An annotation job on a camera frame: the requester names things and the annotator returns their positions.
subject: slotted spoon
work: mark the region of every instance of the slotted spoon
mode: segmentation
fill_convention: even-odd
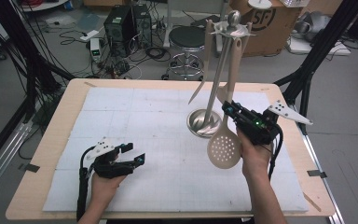
[[[234,93],[235,82],[241,62],[241,40],[235,39],[231,47],[231,58],[228,70],[227,101],[231,102]],[[213,165],[221,169],[229,169],[235,166],[241,158],[241,142],[238,136],[227,126],[228,115],[223,116],[217,132],[208,143],[208,157]]]

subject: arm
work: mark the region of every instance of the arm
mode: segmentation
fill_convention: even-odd
[[[269,183],[270,146],[254,146],[239,129],[237,135],[241,140],[242,172],[248,182],[255,223],[286,223]]]
[[[91,201],[86,213],[78,223],[98,224],[104,210],[112,201],[113,196],[115,196],[118,185],[124,180],[124,178],[126,178],[125,175],[112,179],[106,179],[99,177],[94,173],[92,176]]]

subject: gray stool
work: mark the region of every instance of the gray stool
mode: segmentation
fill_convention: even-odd
[[[169,35],[172,47],[184,51],[172,57],[167,69],[167,74],[161,76],[162,80],[169,79],[169,72],[172,71],[178,76],[192,77],[202,73],[203,61],[191,52],[198,52],[204,49],[205,32],[199,27],[181,26],[172,29]]]

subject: black metal frame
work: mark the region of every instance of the black metal frame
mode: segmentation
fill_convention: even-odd
[[[75,76],[62,70],[41,56],[36,45],[34,44],[34,41],[29,36],[26,28],[24,27],[20,16],[15,11],[9,0],[0,1],[0,23],[6,30],[10,41],[15,45],[23,57],[25,67],[22,68],[14,59],[9,50],[7,41],[1,38],[1,36],[0,44],[7,49],[7,53],[12,59],[18,71],[27,77],[27,96],[19,109],[7,123],[3,131],[0,132],[1,149],[21,119],[24,118],[23,122],[25,123],[34,114],[35,100],[38,94],[36,88],[44,93],[53,93],[60,88],[61,85],[55,80],[52,72],[67,80],[71,80],[75,78]]]
[[[324,61],[330,50],[336,45],[342,34],[358,14],[358,0],[343,0],[331,21],[327,24],[320,37],[316,40],[310,54],[300,67],[287,77],[274,82],[278,86],[289,83],[282,93],[286,103],[294,105],[301,93],[299,113],[306,117],[310,99],[310,83],[316,69]],[[299,124],[301,132],[307,134],[304,124]]]

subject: wooden table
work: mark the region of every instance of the wooden table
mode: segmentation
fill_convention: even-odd
[[[68,137],[92,87],[195,90],[199,82],[154,80],[100,80],[74,79],[67,87],[60,104],[43,136],[31,164],[40,166],[37,173],[26,172],[8,209],[8,219],[67,219],[76,218],[75,212],[43,212],[57,162],[65,148]],[[203,89],[210,90],[206,82]],[[237,83],[236,91],[264,92],[272,104],[284,102],[280,89],[273,84]],[[331,217],[334,205],[319,176],[309,176],[307,171],[317,170],[296,124],[289,119],[279,119],[285,135],[289,156],[295,167],[298,181],[308,202],[306,213],[285,213],[286,216]],[[245,217],[249,213],[105,213],[104,218],[192,218],[192,217]]]

